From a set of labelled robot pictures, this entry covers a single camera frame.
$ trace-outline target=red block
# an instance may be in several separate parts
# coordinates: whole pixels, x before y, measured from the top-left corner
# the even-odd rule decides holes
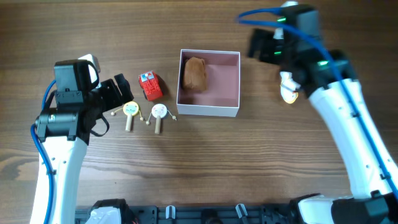
[[[139,75],[139,84],[144,90],[144,96],[148,101],[156,100],[163,96],[159,86],[159,79],[154,71]]]

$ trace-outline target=white box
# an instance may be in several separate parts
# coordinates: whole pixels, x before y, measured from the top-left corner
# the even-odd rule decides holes
[[[208,89],[201,93],[182,88],[185,62],[192,57],[205,60]],[[179,114],[235,117],[241,94],[241,54],[182,49],[177,88]]]

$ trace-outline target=wooden table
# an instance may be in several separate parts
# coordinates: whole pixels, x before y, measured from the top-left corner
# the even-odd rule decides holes
[[[78,206],[106,198],[130,205],[234,205],[349,194],[335,143],[305,96],[285,104],[278,67],[244,56],[252,27],[235,24],[235,16],[282,1],[36,1],[0,4],[0,223],[29,221],[39,158],[29,128],[54,63],[88,53],[99,58],[101,80],[125,75],[148,117],[153,104],[142,95],[139,74],[155,70],[165,80],[164,103],[177,113],[180,49],[240,51],[241,108],[236,118],[177,115],[177,122],[164,120],[160,136],[138,117],[127,133],[124,115],[106,113],[111,129],[91,136]],[[397,159],[397,2],[306,2],[320,11],[326,46],[350,56]],[[95,130],[103,129],[98,122]]]

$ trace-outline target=black base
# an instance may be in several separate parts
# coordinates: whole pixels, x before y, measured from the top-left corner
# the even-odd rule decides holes
[[[249,224],[287,224],[289,204],[267,204],[247,206]],[[202,215],[213,210],[223,224],[240,224],[235,206],[230,207],[176,207],[175,220],[165,219],[165,209],[156,206],[130,206],[139,219],[139,224],[206,224]],[[90,217],[91,209],[78,209],[75,224],[84,224]]]

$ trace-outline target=blue wire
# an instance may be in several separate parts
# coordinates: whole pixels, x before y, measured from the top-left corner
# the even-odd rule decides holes
[[[341,85],[341,88],[343,89],[344,94],[346,95],[347,99],[348,99],[348,103],[352,106],[354,114],[359,114],[358,116],[358,121],[359,121],[359,125],[361,126],[361,128],[364,131],[364,134],[366,136],[366,138],[368,139],[371,148],[373,150],[373,153],[378,161],[378,163],[380,164],[380,168],[384,174],[387,180],[387,183],[389,184],[396,200],[398,200],[398,189],[395,186],[394,181],[392,181],[391,175],[387,170],[387,167],[380,155],[379,150],[377,149],[376,143],[374,142],[371,133],[368,129],[368,127],[366,126],[362,116],[359,113],[359,109],[356,106],[352,96],[350,95],[348,88],[346,86],[346,84],[343,82],[343,77],[341,76],[339,70],[337,69],[336,63],[333,60],[333,58],[331,57],[331,55],[329,54],[329,52],[316,40],[314,40],[313,38],[311,38],[310,36],[308,36],[307,34],[305,34],[304,32],[283,24],[283,23],[279,23],[279,22],[269,22],[269,21],[250,21],[250,20],[242,20],[241,18],[247,15],[251,15],[251,14],[256,14],[259,12],[270,12],[273,13],[275,15],[280,15],[282,8],[270,8],[270,9],[257,9],[257,10],[253,10],[253,11],[248,11],[248,12],[244,12],[242,14],[240,14],[238,16],[238,22],[242,23],[242,24],[247,24],[247,25],[254,25],[254,26],[267,26],[267,27],[276,27],[276,28],[283,28],[284,30],[286,30],[287,32],[290,32],[293,35],[296,35],[298,37],[300,37],[301,39],[305,40],[306,42],[308,42],[309,44],[313,45],[322,55],[323,57],[326,59],[326,61],[328,61],[329,65],[330,65],[330,69],[333,73],[333,75],[335,76],[335,79],[339,82],[339,84]]]
[[[55,80],[51,82],[51,84],[49,85],[49,87],[47,87],[47,89],[46,89],[46,91],[44,93],[43,102],[42,102],[42,109],[44,109],[45,101],[47,99],[47,96],[49,95],[51,87],[54,86],[54,84],[55,84]],[[36,135],[36,132],[35,132],[35,124],[32,124],[32,126],[30,127],[30,134],[32,135],[33,142],[35,143],[36,148],[37,148],[40,156],[43,159],[45,168],[47,170],[47,175],[49,177],[49,201],[47,203],[47,211],[45,213],[45,218],[44,218],[44,224],[48,224],[49,221],[50,221],[51,209],[52,209],[52,201],[53,201],[53,197],[54,197],[53,170],[52,170],[50,159],[47,156],[47,153],[42,149],[42,146],[39,143],[39,139],[38,139],[38,137]]]
[[[50,92],[50,90],[51,90],[51,87],[54,86],[54,84],[55,84],[55,80],[53,80],[53,81],[50,83],[49,87],[47,87],[47,89],[45,90],[44,97],[43,97],[43,101],[42,101],[42,110],[44,109],[45,101],[47,100],[47,96],[49,95],[49,92]]]

